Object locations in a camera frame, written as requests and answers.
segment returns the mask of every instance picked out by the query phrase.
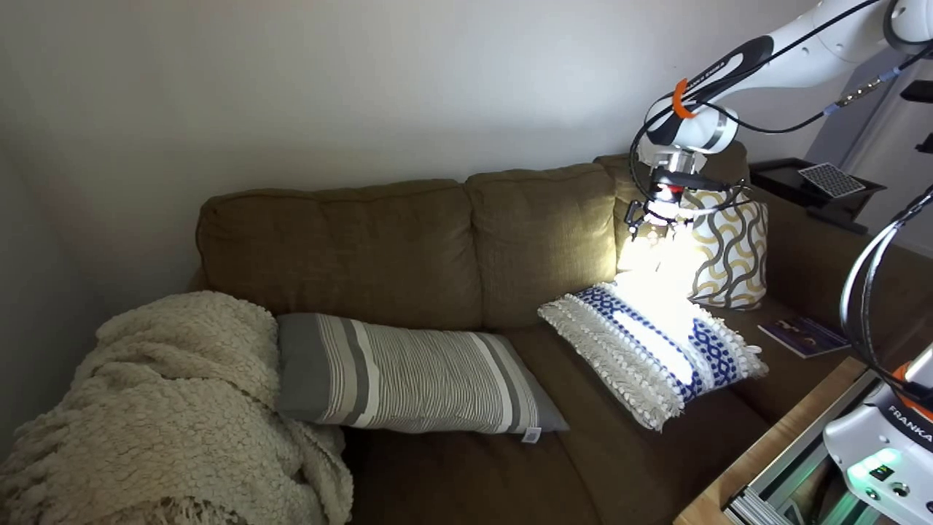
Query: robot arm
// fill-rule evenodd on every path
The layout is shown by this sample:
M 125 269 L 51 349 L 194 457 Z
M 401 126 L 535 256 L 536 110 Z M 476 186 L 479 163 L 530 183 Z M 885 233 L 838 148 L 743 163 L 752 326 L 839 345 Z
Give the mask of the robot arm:
M 705 154 L 736 135 L 733 110 L 711 103 L 752 88 L 809 88 L 828 83 L 893 46 L 933 42 L 933 0 L 820 0 L 794 24 L 752 39 L 692 83 L 662 96 L 640 132 L 640 158 L 667 173 L 699 173 Z

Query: brown couch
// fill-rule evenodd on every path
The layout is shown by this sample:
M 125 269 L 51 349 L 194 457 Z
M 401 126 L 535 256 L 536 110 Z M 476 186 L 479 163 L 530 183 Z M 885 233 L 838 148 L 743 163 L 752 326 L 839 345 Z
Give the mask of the brown couch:
M 490 435 L 348 433 L 357 523 L 670 523 L 729 462 L 771 430 L 839 357 L 803 361 L 756 323 L 784 307 L 835 323 L 858 233 L 771 202 L 771 298 L 717 313 L 764 347 L 771 376 L 710 395 L 644 433 L 536 307 L 609 279 L 635 195 L 631 158 L 552 173 L 415 182 L 332 193 L 239 193 L 204 205 L 199 252 L 207 290 L 271 313 L 335 313 L 380 323 L 506 332 L 568 419 L 527 447 Z M 748 173 L 743 148 L 710 173 Z M 930 342 L 930 263 L 893 253 L 877 332 L 885 347 Z

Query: white pillow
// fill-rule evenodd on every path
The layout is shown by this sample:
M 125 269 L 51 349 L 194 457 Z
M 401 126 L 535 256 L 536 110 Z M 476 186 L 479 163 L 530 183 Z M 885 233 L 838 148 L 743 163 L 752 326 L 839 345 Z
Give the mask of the white pillow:
M 692 399 L 767 374 L 761 347 L 705 309 L 650 285 L 599 284 L 546 303 L 541 314 L 653 433 Z

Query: knit blanket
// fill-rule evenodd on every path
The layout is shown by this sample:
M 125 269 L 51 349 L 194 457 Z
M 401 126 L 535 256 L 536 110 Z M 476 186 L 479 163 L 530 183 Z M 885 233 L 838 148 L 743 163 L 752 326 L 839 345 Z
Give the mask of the knit blanket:
M 17 430 L 0 523 L 350 523 L 342 435 L 274 415 L 265 309 L 172 294 L 97 339 L 65 399 Z

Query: side table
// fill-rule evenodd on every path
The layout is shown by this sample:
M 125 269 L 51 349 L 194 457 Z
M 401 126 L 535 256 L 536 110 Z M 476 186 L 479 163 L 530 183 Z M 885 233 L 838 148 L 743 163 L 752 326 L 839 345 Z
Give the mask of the side table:
M 787 450 L 803 447 L 803 435 L 838 399 L 864 380 L 858 360 L 844 360 L 809 398 L 803 398 L 772 430 L 767 430 L 729 469 L 724 469 L 673 523 L 676 525 L 729 525 L 739 523 L 727 507 Z

